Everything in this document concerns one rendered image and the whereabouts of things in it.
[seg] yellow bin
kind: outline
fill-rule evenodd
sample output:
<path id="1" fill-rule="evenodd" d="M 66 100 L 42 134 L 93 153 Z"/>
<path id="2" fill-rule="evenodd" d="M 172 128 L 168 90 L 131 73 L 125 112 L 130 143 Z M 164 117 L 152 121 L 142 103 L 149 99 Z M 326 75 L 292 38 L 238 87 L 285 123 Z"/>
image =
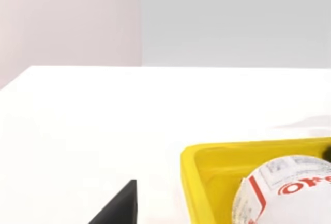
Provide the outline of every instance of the yellow bin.
<path id="1" fill-rule="evenodd" d="M 293 154 L 322 157 L 331 138 L 221 143 L 186 148 L 182 182 L 193 224 L 231 224 L 240 179 L 270 159 Z"/>

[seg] white table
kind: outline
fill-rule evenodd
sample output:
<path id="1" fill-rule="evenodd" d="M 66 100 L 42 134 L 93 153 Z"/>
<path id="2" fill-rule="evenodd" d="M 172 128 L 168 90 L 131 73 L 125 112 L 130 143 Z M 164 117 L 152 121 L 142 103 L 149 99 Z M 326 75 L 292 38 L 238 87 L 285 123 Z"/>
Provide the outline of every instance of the white table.
<path id="1" fill-rule="evenodd" d="M 330 79 L 308 69 L 31 67 L 0 91 L 0 223 L 88 223 L 132 178 L 139 224 L 189 223 L 180 152 L 329 135 Z"/>

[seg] black hole in bin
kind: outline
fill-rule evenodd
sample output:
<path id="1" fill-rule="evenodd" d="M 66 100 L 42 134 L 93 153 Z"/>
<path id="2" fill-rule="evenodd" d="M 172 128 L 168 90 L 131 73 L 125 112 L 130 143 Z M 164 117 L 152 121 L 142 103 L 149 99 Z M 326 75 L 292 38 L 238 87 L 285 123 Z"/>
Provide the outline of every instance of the black hole in bin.
<path id="1" fill-rule="evenodd" d="M 331 146 L 328 147 L 322 154 L 322 158 L 328 162 L 331 162 Z"/>

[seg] can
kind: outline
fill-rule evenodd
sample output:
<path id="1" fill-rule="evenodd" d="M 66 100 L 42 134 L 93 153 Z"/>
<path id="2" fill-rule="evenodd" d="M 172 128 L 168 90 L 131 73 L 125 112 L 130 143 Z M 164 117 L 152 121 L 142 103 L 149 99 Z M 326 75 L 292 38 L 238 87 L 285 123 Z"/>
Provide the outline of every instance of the can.
<path id="1" fill-rule="evenodd" d="M 232 224 L 294 223 L 331 223 L 331 163 L 303 155 L 280 157 L 242 180 Z"/>

